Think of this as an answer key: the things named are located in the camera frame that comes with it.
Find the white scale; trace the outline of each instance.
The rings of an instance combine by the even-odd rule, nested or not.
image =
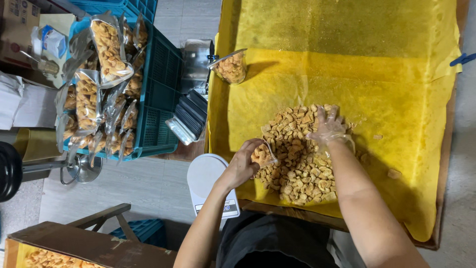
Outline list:
[[[195,216],[202,209],[213,184],[228,166],[228,162],[219,155],[204,154],[195,158],[187,172],[187,182],[192,196]],[[235,218],[240,215],[235,189],[225,199],[222,219]]]

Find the blue crate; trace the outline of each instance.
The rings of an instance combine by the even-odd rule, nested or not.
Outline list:
[[[136,234],[140,242],[156,247],[167,248],[165,225],[162,220],[135,220],[129,221],[127,224],[129,224],[130,228],[132,231],[134,231],[134,234]],[[109,234],[120,239],[127,239],[124,231],[122,231],[122,228],[120,227]]]
[[[120,17],[123,12],[126,18],[135,19],[140,13],[149,23],[154,22],[157,0],[71,0],[90,15],[102,14],[108,10],[112,15]]]
[[[137,18],[129,19],[128,24],[134,25]],[[149,29],[149,38],[144,64],[144,79],[139,102],[136,140],[134,152],[123,161],[139,157],[172,153],[179,144],[179,139],[165,125],[165,121],[173,117],[172,113],[179,103],[181,96],[177,91],[181,71],[182,57],[180,49],[176,48],[152,24],[145,21]],[[69,31],[69,38],[89,26],[89,18],[74,22]],[[69,139],[63,144],[68,150]],[[78,149],[80,154],[88,154],[88,148]],[[96,156],[106,158],[103,149]],[[118,160],[118,153],[112,156]]]

